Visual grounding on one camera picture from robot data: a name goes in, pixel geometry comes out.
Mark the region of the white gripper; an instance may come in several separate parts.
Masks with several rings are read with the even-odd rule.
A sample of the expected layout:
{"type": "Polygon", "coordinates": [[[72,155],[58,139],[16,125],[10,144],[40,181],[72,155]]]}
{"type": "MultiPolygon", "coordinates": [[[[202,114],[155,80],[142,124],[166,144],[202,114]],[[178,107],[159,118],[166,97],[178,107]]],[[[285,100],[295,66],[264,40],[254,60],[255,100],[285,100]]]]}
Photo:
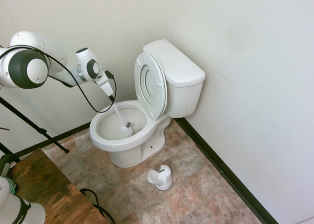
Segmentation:
{"type": "Polygon", "coordinates": [[[100,86],[100,88],[106,93],[107,97],[112,103],[115,102],[115,95],[112,95],[112,87],[108,82],[108,77],[106,76],[105,72],[99,72],[94,82],[100,86]]]}

